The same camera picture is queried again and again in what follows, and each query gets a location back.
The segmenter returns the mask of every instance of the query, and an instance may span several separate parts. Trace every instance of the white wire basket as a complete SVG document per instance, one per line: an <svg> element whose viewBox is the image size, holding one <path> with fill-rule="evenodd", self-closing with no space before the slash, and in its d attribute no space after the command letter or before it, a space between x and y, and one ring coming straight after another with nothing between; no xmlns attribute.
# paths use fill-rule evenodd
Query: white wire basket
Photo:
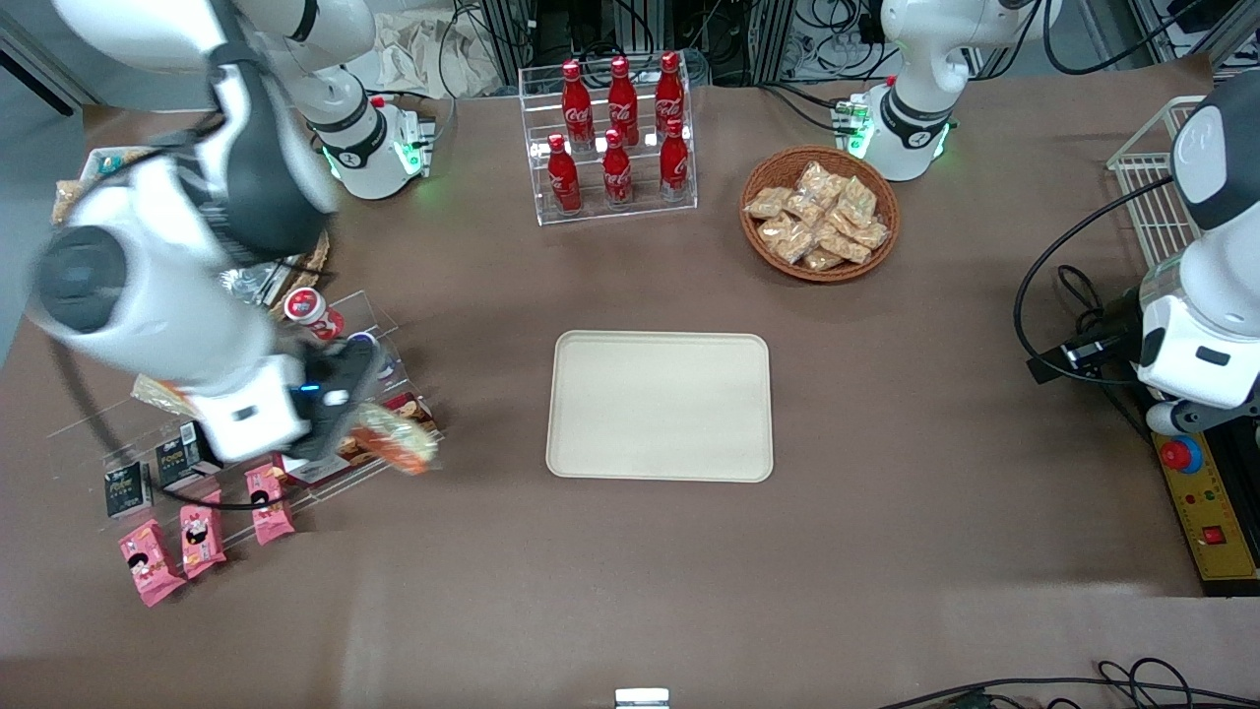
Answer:
<svg viewBox="0 0 1260 709"><path fill-rule="evenodd" d="M1202 99L1202 96L1173 98L1108 160L1106 166L1123 191L1133 191L1172 174L1173 139ZM1147 266L1168 259L1202 235L1171 184L1130 199L1126 207Z"/></svg>

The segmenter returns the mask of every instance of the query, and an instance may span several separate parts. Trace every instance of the plastic tray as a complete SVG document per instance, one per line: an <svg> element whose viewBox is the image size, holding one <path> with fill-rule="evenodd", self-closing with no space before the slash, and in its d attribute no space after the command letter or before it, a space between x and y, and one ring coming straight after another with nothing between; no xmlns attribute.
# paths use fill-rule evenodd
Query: plastic tray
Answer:
<svg viewBox="0 0 1260 709"><path fill-rule="evenodd" d="M547 467L566 479L766 480L774 470L766 341L724 332L562 334Z"/></svg>

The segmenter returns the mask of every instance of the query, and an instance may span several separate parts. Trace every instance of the yellow control panel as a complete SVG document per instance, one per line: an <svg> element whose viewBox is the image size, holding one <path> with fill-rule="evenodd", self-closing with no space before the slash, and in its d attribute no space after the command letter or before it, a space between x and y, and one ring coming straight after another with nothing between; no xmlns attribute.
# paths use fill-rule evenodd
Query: yellow control panel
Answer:
<svg viewBox="0 0 1260 709"><path fill-rule="evenodd" d="M1256 563L1200 434L1152 434L1191 554L1203 581L1256 579Z"/></svg>

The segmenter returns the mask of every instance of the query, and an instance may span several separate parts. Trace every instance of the white cloth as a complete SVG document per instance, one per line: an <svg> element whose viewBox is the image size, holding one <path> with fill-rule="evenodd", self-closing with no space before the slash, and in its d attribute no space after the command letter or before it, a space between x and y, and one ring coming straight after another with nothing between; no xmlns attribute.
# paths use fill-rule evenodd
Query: white cloth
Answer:
<svg viewBox="0 0 1260 709"><path fill-rule="evenodd" d="M381 86L446 97L437 74L437 53L442 33L451 24L451 10L378 13L375 19ZM472 18L459 18L441 50L445 52L442 77L457 98L479 96L503 84L490 55L489 38Z"/></svg>

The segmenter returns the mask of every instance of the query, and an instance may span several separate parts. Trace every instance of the red emergency stop button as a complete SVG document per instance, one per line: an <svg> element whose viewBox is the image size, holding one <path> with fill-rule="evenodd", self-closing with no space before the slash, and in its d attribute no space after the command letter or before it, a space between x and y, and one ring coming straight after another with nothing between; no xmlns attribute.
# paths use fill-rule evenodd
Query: red emergency stop button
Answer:
<svg viewBox="0 0 1260 709"><path fill-rule="evenodd" d="M1194 440L1178 436L1159 447L1159 461L1174 471L1192 475L1203 467L1203 451Z"/></svg>

